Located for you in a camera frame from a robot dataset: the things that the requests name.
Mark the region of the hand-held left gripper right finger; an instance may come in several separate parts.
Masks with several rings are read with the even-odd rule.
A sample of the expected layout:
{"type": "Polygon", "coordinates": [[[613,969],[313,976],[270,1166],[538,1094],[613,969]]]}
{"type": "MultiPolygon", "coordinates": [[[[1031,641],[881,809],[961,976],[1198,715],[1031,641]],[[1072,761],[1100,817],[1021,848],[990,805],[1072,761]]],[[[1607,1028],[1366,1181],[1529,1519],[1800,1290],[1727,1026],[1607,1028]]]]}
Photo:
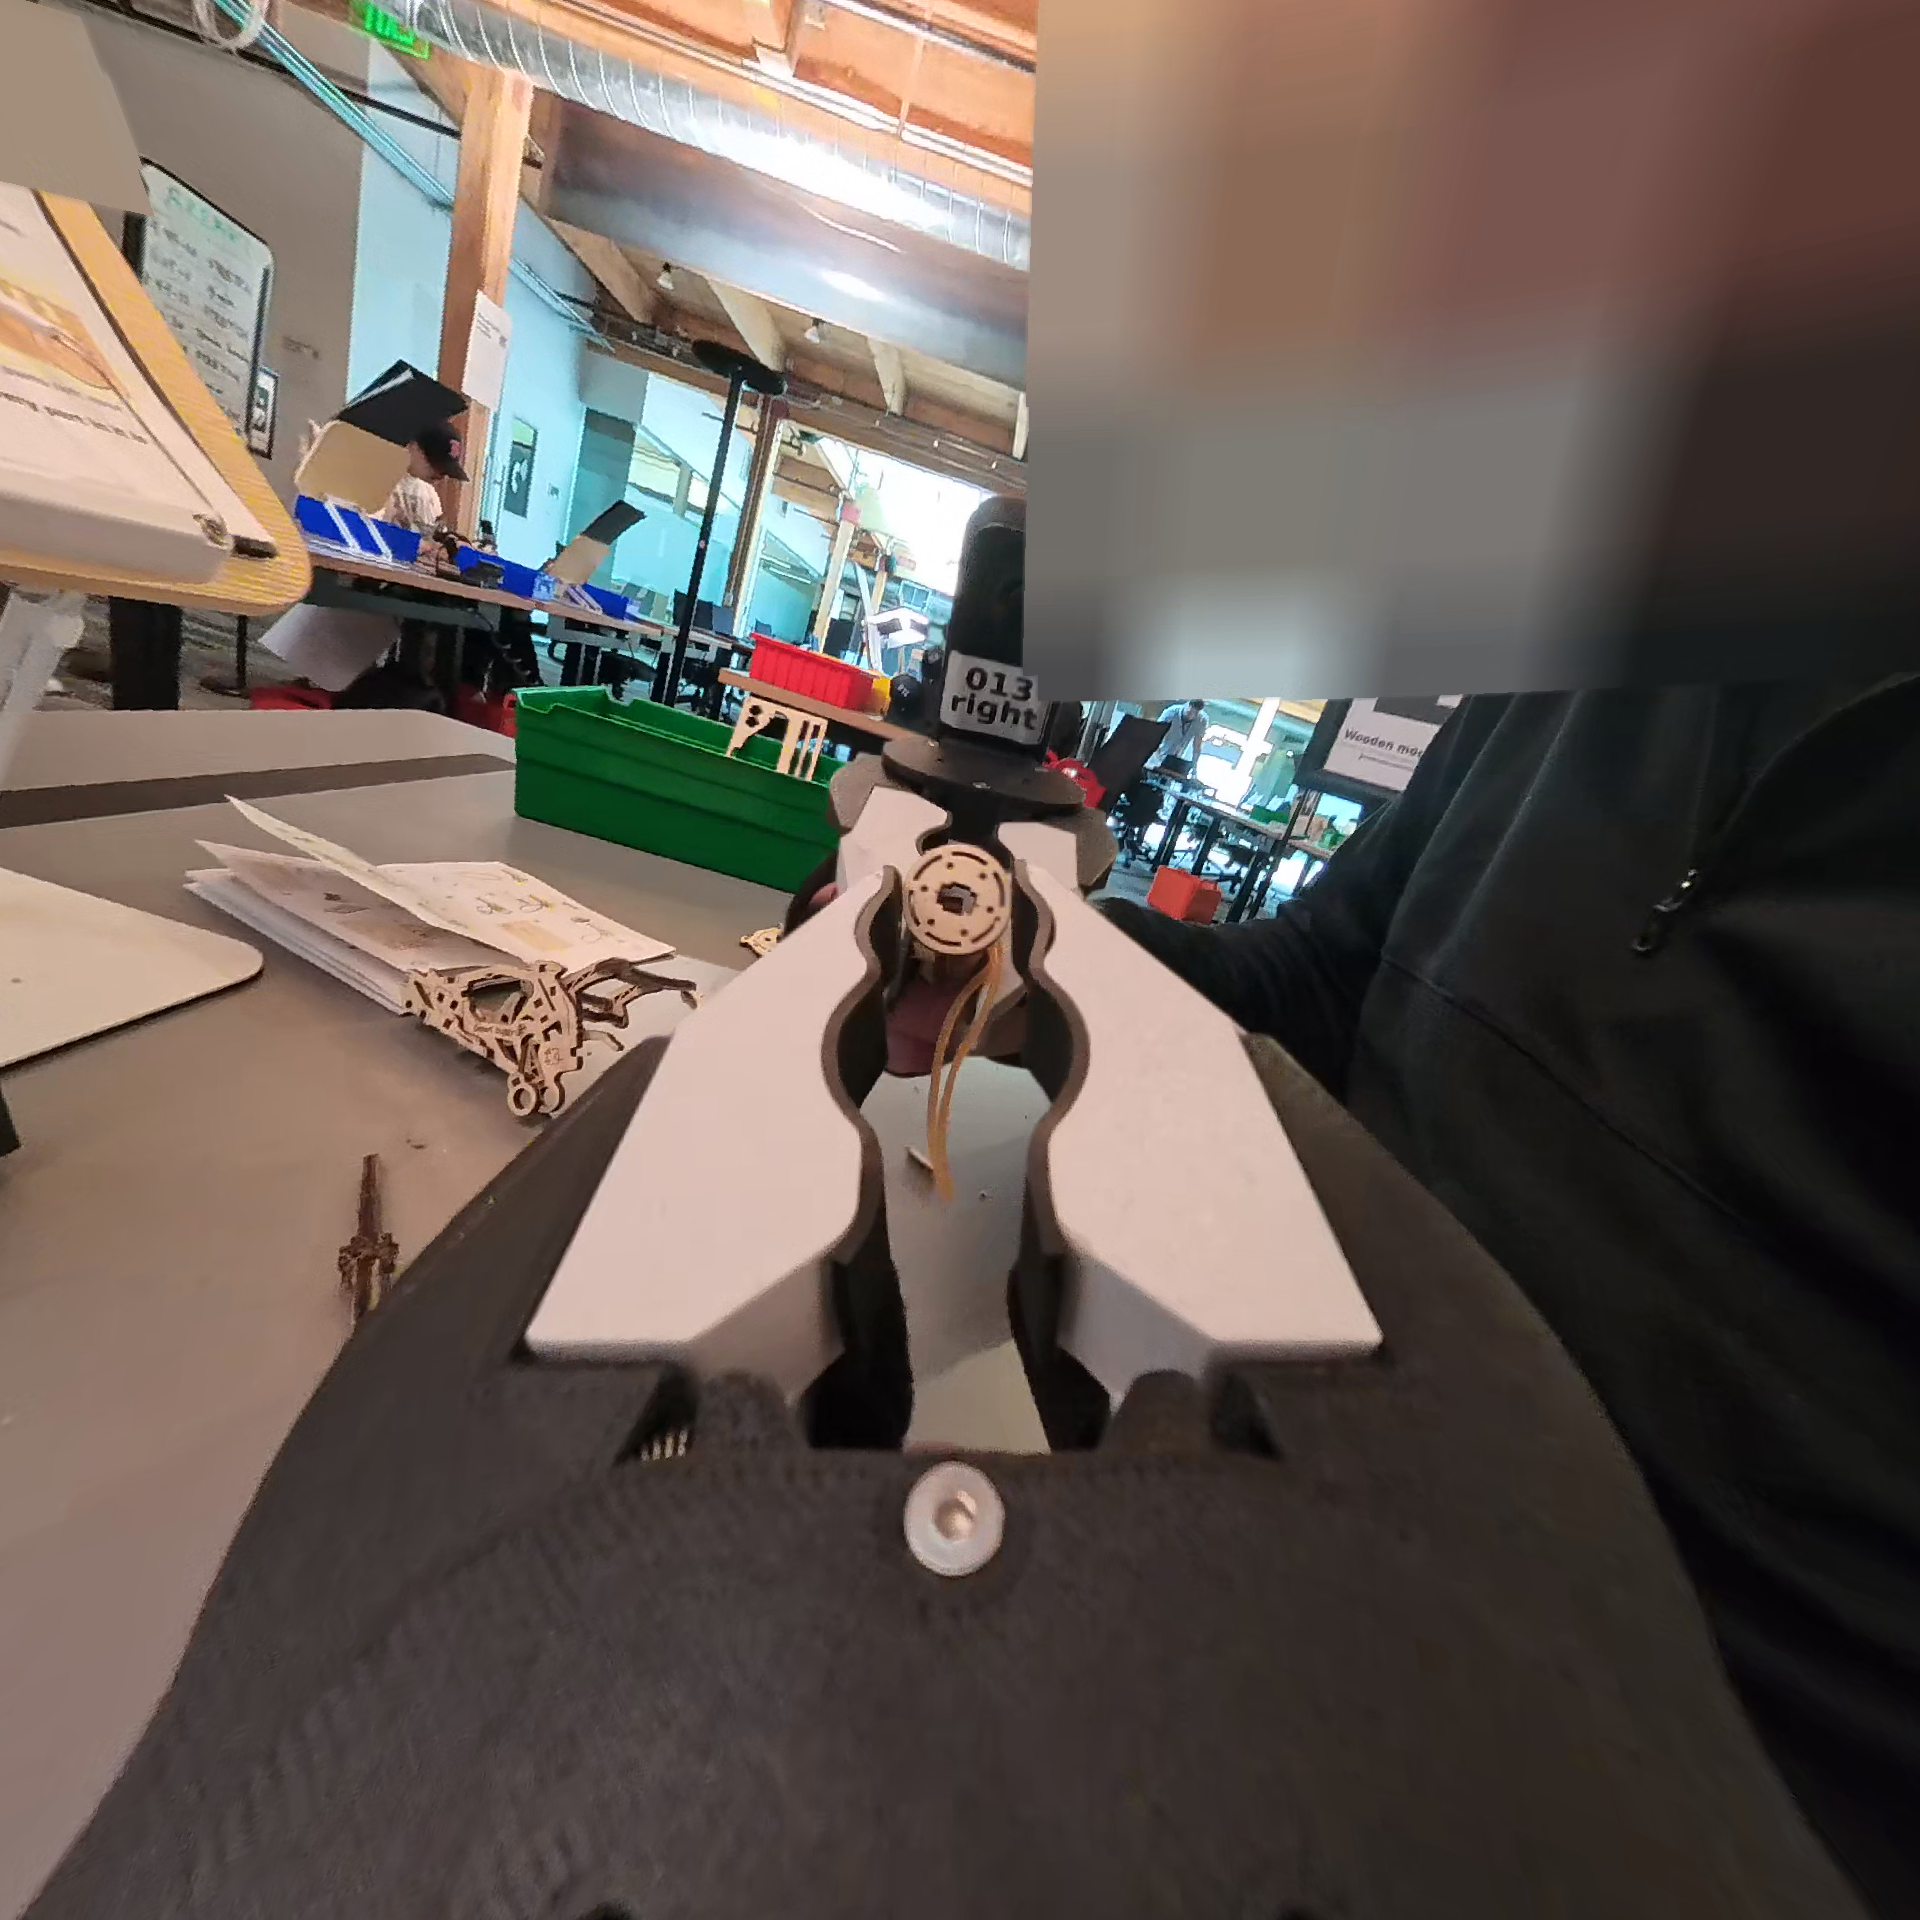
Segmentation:
{"type": "Polygon", "coordinates": [[[1015,868],[1025,1148],[1007,1317],[1044,1425],[1153,1376],[1374,1357],[1380,1323],[1239,1028],[1044,866],[1015,868]]]}

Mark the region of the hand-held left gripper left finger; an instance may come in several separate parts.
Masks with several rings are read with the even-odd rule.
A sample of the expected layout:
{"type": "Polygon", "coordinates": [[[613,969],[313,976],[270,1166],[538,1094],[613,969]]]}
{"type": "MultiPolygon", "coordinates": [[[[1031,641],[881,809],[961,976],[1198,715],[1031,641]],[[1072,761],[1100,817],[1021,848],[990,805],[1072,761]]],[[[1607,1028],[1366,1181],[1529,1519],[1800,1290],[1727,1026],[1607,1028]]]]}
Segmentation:
{"type": "Polygon", "coordinates": [[[884,1151],[864,1114],[898,963],[899,872],[857,876],[674,1028],[531,1310],[529,1358],[907,1409],[884,1151]]]}

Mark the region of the round wooden wheel disc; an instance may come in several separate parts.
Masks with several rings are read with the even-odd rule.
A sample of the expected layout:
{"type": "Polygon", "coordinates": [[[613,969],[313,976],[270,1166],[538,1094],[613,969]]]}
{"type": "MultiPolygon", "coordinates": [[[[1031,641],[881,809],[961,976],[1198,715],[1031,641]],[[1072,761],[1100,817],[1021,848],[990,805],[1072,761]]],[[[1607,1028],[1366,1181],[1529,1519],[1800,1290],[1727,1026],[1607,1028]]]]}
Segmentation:
{"type": "Polygon", "coordinates": [[[930,848],[901,881],[901,927],[925,954],[985,954],[1004,941],[1010,921],[1007,868],[969,843],[930,848]]]}

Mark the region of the tan rubber band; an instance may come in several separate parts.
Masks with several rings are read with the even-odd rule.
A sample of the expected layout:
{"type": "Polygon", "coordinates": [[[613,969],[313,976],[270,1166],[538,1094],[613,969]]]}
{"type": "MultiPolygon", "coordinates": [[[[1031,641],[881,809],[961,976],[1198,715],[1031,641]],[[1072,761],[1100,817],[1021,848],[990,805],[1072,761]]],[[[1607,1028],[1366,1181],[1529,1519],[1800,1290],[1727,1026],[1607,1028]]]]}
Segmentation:
{"type": "Polygon", "coordinates": [[[942,1203],[951,1200],[954,1194],[950,1125],[957,1075],[995,1016],[1005,965],[1007,941],[1000,939],[983,951],[981,967],[954,994],[931,1046],[923,1111],[923,1158],[931,1189],[942,1203]]]}

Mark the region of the person's right forearm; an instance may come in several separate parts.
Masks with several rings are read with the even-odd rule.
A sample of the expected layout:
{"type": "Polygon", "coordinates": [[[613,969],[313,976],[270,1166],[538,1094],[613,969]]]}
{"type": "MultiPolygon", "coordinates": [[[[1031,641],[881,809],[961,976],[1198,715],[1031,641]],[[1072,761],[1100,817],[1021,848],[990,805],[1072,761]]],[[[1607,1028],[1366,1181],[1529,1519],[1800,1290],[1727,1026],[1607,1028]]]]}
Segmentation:
{"type": "Polygon", "coordinates": [[[1097,899],[1096,909],[1238,1028],[1278,1045],[1345,1101],[1386,936],[1418,856],[1380,817],[1263,922],[1189,925],[1119,899],[1097,899]]]}

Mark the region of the person's right hand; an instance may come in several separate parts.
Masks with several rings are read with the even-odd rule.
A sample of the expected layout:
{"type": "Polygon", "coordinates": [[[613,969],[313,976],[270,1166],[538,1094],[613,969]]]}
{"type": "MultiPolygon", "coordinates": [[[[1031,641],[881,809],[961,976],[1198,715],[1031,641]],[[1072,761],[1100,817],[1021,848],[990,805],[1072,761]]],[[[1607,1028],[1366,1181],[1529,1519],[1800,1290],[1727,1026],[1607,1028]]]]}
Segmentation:
{"type": "MultiPolygon", "coordinates": [[[[801,889],[787,900],[780,933],[791,935],[824,911],[838,894],[838,858],[824,858],[801,889]]],[[[914,948],[901,963],[895,990],[887,1000],[886,1070],[898,1079],[923,1077],[933,1068],[937,1040],[956,1003],[969,994],[976,975],[988,967],[985,954],[930,956],[914,948]]],[[[1005,997],[994,1000],[990,1016],[972,1045],[973,1054],[995,1062],[1018,1062],[1025,1040],[1028,999],[1019,976],[1011,976],[1005,997]]]]}

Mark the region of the red plastic bin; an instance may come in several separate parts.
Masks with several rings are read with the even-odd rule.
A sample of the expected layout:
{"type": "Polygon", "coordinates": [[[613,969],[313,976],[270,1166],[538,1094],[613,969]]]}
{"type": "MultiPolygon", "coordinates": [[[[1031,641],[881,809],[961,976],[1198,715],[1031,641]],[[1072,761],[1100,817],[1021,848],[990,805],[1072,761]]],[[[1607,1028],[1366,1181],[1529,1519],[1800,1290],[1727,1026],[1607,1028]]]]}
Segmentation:
{"type": "Polygon", "coordinates": [[[884,708],[875,678],[864,666],[778,637],[753,639],[747,674],[758,685],[828,708],[855,715],[884,708]]]}

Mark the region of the green plastic bin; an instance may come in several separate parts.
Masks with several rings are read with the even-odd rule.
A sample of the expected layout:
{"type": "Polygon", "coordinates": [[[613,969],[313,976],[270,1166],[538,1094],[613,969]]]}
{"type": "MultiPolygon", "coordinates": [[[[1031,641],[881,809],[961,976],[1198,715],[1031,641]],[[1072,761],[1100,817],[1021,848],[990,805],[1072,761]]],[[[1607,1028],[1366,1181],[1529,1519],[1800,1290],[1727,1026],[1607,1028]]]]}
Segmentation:
{"type": "Polygon", "coordinates": [[[750,734],[603,686],[523,689],[513,708],[519,818],[793,894],[838,851],[824,764],[780,770],[750,734]]]}

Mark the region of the framed marker sign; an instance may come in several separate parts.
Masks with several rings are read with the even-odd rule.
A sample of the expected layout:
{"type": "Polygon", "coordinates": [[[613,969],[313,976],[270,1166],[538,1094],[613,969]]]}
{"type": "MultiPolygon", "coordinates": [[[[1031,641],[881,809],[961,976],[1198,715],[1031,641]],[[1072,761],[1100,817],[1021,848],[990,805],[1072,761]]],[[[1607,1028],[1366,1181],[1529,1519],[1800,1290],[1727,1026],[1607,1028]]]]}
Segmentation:
{"type": "Polygon", "coordinates": [[[1296,782],[1352,803],[1401,794],[1461,702],[1456,693],[1330,699],[1298,758],[1296,782]]]}

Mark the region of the open instruction booklet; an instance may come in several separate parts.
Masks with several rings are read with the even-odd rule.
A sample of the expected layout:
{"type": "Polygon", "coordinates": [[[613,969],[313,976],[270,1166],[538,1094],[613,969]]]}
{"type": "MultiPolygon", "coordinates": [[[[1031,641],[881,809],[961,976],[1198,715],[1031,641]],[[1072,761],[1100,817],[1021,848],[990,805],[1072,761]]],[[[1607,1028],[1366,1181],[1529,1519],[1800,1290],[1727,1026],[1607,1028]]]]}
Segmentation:
{"type": "Polygon", "coordinates": [[[499,860],[377,864],[261,809],[229,807],[271,851],[199,840],[184,891],[332,981],[402,1014],[414,975],[553,965],[642,967],[674,947],[499,860]]]}

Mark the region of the background wooden table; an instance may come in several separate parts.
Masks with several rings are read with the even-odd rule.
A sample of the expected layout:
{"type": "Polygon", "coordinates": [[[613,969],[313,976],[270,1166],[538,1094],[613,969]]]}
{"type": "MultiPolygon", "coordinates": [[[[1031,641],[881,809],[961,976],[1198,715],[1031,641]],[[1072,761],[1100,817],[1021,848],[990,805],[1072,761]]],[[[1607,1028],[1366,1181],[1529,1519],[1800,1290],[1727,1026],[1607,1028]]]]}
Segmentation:
{"type": "Polygon", "coordinates": [[[615,616],[587,588],[508,592],[499,571],[404,566],[311,543],[309,587],[259,646],[319,708],[412,711],[499,728],[540,689],[643,701],[676,634],[615,616]]]}

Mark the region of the blue plastic crate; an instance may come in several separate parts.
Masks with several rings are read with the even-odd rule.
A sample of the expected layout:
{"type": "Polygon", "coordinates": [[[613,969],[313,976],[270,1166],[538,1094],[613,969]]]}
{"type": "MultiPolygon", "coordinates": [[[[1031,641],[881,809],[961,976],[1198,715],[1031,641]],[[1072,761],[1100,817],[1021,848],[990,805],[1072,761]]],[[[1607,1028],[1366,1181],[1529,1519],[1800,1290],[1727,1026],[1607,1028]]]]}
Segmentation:
{"type": "Polygon", "coordinates": [[[390,525],[348,500],[299,492],[294,500],[299,537],[318,555],[341,561],[416,569],[421,537],[390,525]]]}

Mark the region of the wooden pillar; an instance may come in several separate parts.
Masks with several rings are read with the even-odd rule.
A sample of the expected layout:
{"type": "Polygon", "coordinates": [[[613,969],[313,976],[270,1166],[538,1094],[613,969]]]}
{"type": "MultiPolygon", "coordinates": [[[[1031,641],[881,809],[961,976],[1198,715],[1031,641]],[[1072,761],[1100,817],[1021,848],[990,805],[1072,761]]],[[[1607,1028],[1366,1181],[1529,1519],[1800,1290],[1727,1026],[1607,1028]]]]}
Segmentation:
{"type": "Polygon", "coordinates": [[[492,408],[467,372],[467,348],[480,299],[501,308],[516,245],[516,212],[531,83],[489,64],[445,63],[457,79],[457,155],[447,214],[437,379],[467,398],[462,462],[465,480],[445,478],[440,497],[445,523],[464,538],[478,531],[478,488],[492,408]]]}

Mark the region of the white mat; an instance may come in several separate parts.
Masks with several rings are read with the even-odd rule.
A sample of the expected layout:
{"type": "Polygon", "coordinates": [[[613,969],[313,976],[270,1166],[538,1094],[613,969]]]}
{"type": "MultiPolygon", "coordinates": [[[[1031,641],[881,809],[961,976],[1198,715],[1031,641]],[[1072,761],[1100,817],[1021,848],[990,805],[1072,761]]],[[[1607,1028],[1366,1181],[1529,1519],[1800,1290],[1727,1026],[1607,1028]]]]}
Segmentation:
{"type": "Polygon", "coordinates": [[[252,945],[2,872],[2,1068],[252,985],[252,945]]]}

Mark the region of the white wall board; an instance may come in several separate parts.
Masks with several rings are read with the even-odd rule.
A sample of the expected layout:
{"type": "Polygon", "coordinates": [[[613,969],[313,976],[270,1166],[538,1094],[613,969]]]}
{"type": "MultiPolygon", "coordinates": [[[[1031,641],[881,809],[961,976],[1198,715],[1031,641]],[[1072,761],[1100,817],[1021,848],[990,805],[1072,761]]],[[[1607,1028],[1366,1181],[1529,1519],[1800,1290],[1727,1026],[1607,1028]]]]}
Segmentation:
{"type": "Polygon", "coordinates": [[[154,158],[147,212],[130,219],[130,260],[176,345],[253,453],[270,453],[276,387],[261,388],[273,297],[270,245],[154,158]]]}

